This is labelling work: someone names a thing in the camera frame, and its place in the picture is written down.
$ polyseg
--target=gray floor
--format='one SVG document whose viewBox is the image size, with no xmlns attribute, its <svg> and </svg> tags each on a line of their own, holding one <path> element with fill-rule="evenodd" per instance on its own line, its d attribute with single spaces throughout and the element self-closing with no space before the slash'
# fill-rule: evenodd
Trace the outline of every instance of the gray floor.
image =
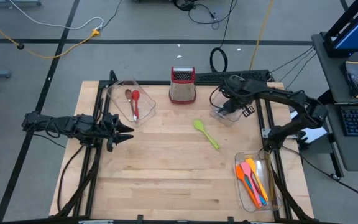
<svg viewBox="0 0 358 224">
<path fill-rule="evenodd" d="M 43 1 L 42 7 L 29 6 L 24 10 L 42 22 L 65 24 L 72 3 L 73 0 L 48 0 Z M 118 0 L 81 0 L 73 26 L 94 16 L 108 18 L 117 4 Z M 205 4 L 220 17 L 225 15 L 229 1 L 210 0 Z M 240 0 L 233 10 L 227 39 L 257 39 L 268 4 L 268 0 Z M 309 41 L 311 34 L 327 30 L 341 13 L 343 8 L 339 0 L 275 1 L 263 39 Z M 194 12 L 194 17 L 209 19 L 201 9 Z M 97 22 L 93 22 L 82 30 L 70 31 L 68 38 L 84 39 L 96 26 Z M 0 7 L 0 28 L 12 37 L 23 39 L 59 39 L 62 35 L 62 29 L 39 26 L 7 7 Z M 143 0 L 141 4 L 123 0 L 117 17 L 97 38 L 220 39 L 223 32 L 224 24 L 218 30 L 195 24 L 185 12 L 164 0 Z M 26 47 L 53 55 L 57 44 L 26 44 Z M 42 112 L 52 116 L 73 114 L 81 82 L 107 79 L 110 69 L 114 69 L 119 78 L 133 76 L 138 80 L 168 80 L 173 65 L 195 66 L 197 72 L 208 72 L 208 57 L 213 47 L 215 45 L 82 45 L 60 59 Z M 225 45 L 223 48 L 229 57 L 228 70 L 248 69 L 253 45 Z M 254 69 L 273 70 L 307 48 L 262 45 Z M 25 113 L 35 108 L 50 64 L 51 60 L 33 57 L 11 44 L 0 44 L 0 68 L 9 69 L 13 74 L 10 79 L 0 79 L 0 201 L 24 139 L 22 119 Z M 218 58 L 216 64 L 217 68 L 222 67 Z M 276 80 L 289 69 L 285 67 L 274 73 Z M 283 82 L 288 85 L 299 70 L 300 67 L 294 69 Z M 328 89 L 317 57 L 305 67 L 290 89 L 304 89 L 314 97 Z M 64 138 L 58 140 L 62 144 L 65 141 Z M 305 156 L 326 172 L 333 171 L 328 155 L 314 154 L 312 147 Z M 5 221 L 47 217 L 62 157 L 63 151 L 59 147 L 47 140 L 33 138 Z M 327 222 L 358 223 L 358 195 L 308 165 L 305 165 L 305 175 L 316 218 Z M 345 172 L 342 181 L 358 189 L 358 172 Z"/>
</svg>

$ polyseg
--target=yellow cable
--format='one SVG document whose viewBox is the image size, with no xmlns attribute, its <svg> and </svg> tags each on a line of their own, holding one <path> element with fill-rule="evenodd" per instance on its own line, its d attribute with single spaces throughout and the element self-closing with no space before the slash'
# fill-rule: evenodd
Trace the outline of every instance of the yellow cable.
<svg viewBox="0 0 358 224">
<path fill-rule="evenodd" d="M 252 59 L 251 59 L 251 64 L 249 65 L 249 70 L 251 70 L 252 66 L 254 65 L 255 55 L 256 55 L 256 52 L 258 51 L 259 42 L 262 39 L 262 35 L 264 33 L 266 22 L 267 22 L 267 19 L 269 18 L 269 15 L 270 15 L 270 11 L 272 10 L 273 2 L 274 2 L 274 0 L 270 0 L 270 4 L 268 5 L 268 9 L 267 9 L 267 12 L 266 12 L 266 15 L 265 15 L 264 23 L 262 24 L 262 28 L 260 29 L 259 38 L 258 38 L 258 41 L 256 42 L 254 54 L 252 55 Z"/>
<path fill-rule="evenodd" d="M 8 35 L 6 35 L 1 29 L 0 29 L 0 34 L 3 35 L 6 39 L 10 40 L 14 45 L 16 46 L 19 46 L 20 44 L 17 43 L 16 41 L 12 40 L 12 38 L 10 38 Z M 67 54 L 69 51 L 71 51 L 73 48 L 81 45 L 81 44 L 84 44 L 85 42 L 87 42 L 88 40 L 90 40 L 90 38 L 96 36 L 96 35 L 99 35 L 100 32 L 98 30 L 92 30 L 92 34 L 85 40 L 81 41 L 80 43 L 78 44 L 75 44 L 73 46 L 71 46 L 69 49 L 67 49 L 65 52 L 61 53 L 60 55 L 56 55 L 56 56 L 43 56 L 43 55 L 39 55 L 35 52 L 33 52 L 32 50 L 29 50 L 29 49 L 24 49 L 26 52 L 32 54 L 32 55 L 35 55 L 37 57 L 40 57 L 40 58 L 44 58 L 44 59 L 53 59 L 53 58 L 59 58 L 65 54 Z"/>
</svg>

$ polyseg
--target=green plastic spoon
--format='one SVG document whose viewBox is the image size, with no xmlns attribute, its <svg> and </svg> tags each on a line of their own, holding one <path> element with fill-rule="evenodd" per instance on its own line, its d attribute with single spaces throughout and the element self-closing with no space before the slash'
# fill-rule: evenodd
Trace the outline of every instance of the green plastic spoon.
<svg viewBox="0 0 358 224">
<path fill-rule="evenodd" d="M 219 150 L 219 146 L 218 144 L 215 142 L 214 139 L 211 138 L 211 136 L 209 136 L 209 134 L 204 130 L 204 124 L 202 121 L 200 120 L 194 120 L 193 122 L 194 128 L 197 129 L 198 131 L 201 131 L 202 133 L 205 134 L 205 136 L 208 138 L 208 140 L 210 141 L 210 143 L 214 146 L 214 148 L 216 150 Z"/>
</svg>

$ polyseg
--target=red grater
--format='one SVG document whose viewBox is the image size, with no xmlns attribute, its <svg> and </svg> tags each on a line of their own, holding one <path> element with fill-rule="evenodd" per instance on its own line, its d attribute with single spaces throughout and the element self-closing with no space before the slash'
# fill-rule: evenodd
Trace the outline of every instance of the red grater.
<svg viewBox="0 0 358 224">
<path fill-rule="evenodd" d="M 175 68 L 171 72 L 169 99 L 172 103 L 187 104 L 196 100 L 195 68 Z"/>
</svg>

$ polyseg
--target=wooden table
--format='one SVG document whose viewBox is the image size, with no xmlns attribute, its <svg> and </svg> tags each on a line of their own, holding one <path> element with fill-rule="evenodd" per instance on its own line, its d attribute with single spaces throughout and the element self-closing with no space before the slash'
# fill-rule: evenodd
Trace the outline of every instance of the wooden table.
<svg viewBox="0 0 358 224">
<path fill-rule="evenodd" d="M 75 114 L 92 114 L 97 86 L 98 82 L 83 82 Z M 282 83 L 269 86 L 283 88 Z M 215 86 L 197 86 L 197 99 L 190 105 L 172 104 L 169 86 L 143 89 L 157 102 L 157 113 L 135 129 L 133 139 L 120 143 L 113 152 L 103 149 L 91 218 L 135 220 L 143 214 L 145 220 L 226 221 L 233 216 L 236 221 L 273 221 L 271 211 L 251 213 L 241 208 L 235 188 L 234 156 L 238 152 L 257 152 L 262 147 L 257 113 L 242 117 L 228 128 L 209 115 L 208 98 Z M 290 122 L 288 106 L 272 103 L 272 109 L 276 125 Z M 109 111 L 119 114 L 114 103 Z M 221 146 L 220 151 L 194 129 L 194 119 L 204 122 Z M 295 141 L 287 140 L 285 145 L 298 150 Z M 76 139 L 68 140 L 61 171 L 78 148 Z M 84 153 L 82 150 L 66 171 L 62 205 L 78 186 Z M 289 192 L 313 217 L 301 159 L 287 151 L 281 151 L 281 155 Z M 86 199 L 82 202 L 83 212 Z M 56 204 L 57 188 L 50 214 L 57 213 Z"/>
</svg>

